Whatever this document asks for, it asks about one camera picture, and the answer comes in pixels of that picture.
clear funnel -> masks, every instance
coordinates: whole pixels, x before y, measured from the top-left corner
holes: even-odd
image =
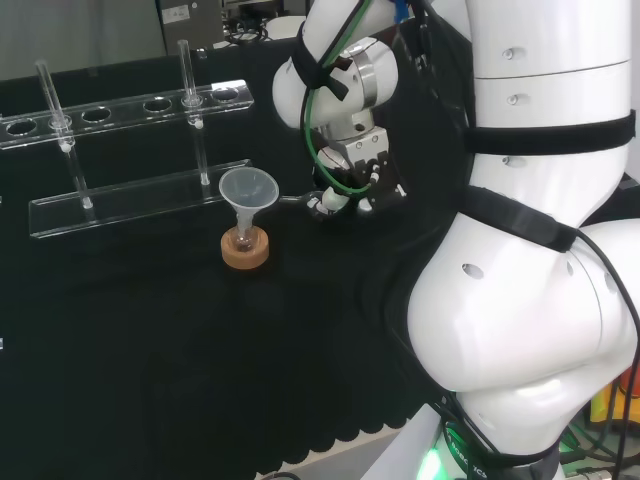
[[[220,179],[220,194],[238,214],[238,226],[232,233],[234,247],[240,252],[250,251],[258,240],[253,217],[278,200],[278,183],[258,168],[234,168]]]

red object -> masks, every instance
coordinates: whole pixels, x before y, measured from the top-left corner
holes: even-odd
[[[623,392],[627,392],[629,390],[629,383],[631,382],[631,369],[627,370],[620,376],[620,388]],[[633,383],[633,393],[632,396],[634,398],[640,397],[640,369],[636,372],[636,381]]]

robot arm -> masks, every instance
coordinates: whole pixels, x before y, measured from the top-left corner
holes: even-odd
[[[343,23],[348,19],[357,0],[317,0],[304,24],[303,41],[316,61],[329,49]],[[395,6],[389,0],[374,0],[362,21],[354,31],[351,40],[357,42],[367,35],[379,32],[393,25]],[[349,88],[343,101],[338,100],[327,88],[318,92],[316,108],[312,113],[311,126],[326,125],[332,120],[358,113],[365,108],[382,105],[393,95],[398,83],[398,68],[393,52],[383,43],[365,47],[372,64],[376,98],[367,105],[365,98],[368,88],[356,63],[345,72],[335,69],[332,77]],[[300,127],[300,110],[306,85],[293,67],[292,60],[282,65],[273,82],[273,101],[280,117],[291,128]]]
[[[563,127],[629,115],[631,0],[466,3],[478,127]],[[303,35],[314,58],[355,5],[316,0]],[[375,0],[352,39],[391,25],[393,15],[391,2]],[[382,46],[375,59],[380,104],[393,93],[397,70]],[[313,126],[365,108],[355,68],[334,71],[349,94],[340,102],[322,89]],[[273,94],[292,128],[299,127],[304,90],[289,61]],[[568,155],[479,154],[471,185],[579,228],[615,190],[627,156],[628,145]],[[588,233],[640,303],[640,221]],[[627,305],[581,241],[559,253],[463,214],[414,287],[408,326],[425,370],[462,392],[460,402],[484,438],[501,453],[522,456],[552,448],[577,411],[629,367],[637,345]],[[453,465],[449,473],[463,476]],[[556,478],[563,478],[561,469]]]

plastic funnel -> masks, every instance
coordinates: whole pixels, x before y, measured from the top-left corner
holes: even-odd
[[[238,214],[238,231],[244,236],[251,228],[253,216],[273,205],[280,190],[275,179],[258,168],[229,170],[220,179],[220,194]]]

glass test tube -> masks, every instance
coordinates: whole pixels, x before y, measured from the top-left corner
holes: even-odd
[[[180,54],[180,67],[182,70],[182,83],[184,84],[184,97],[182,104],[187,109],[197,109],[202,105],[202,97],[196,91],[196,84],[193,78],[193,67],[191,65],[191,55],[189,53],[189,42],[186,40],[178,41],[178,51]],[[193,145],[196,152],[196,161],[198,162],[198,170],[200,171],[200,183],[203,187],[204,195],[210,195],[208,190],[210,181],[207,173],[207,153],[204,146],[204,122],[202,115],[195,113],[189,115],[189,124],[193,127]]]
[[[73,133],[69,128],[69,122],[60,106],[60,100],[58,100],[58,94],[53,85],[53,80],[51,80],[47,62],[38,60],[36,62],[36,70],[38,71],[38,78],[40,79],[44,98],[51,111],[51,128],[56,132],[60,150],[62,150],[66,156],[67,167],[73,178],[73,183],[78,190],[78,195],[82,200],[82,206],[87,210],[91,209],[93,208],[93,203],[91,202],[91,198],[89,198],[87,183],[80,168],[80,162],[78,162],[78,155],[75,148],[76,140],[73,137]]]

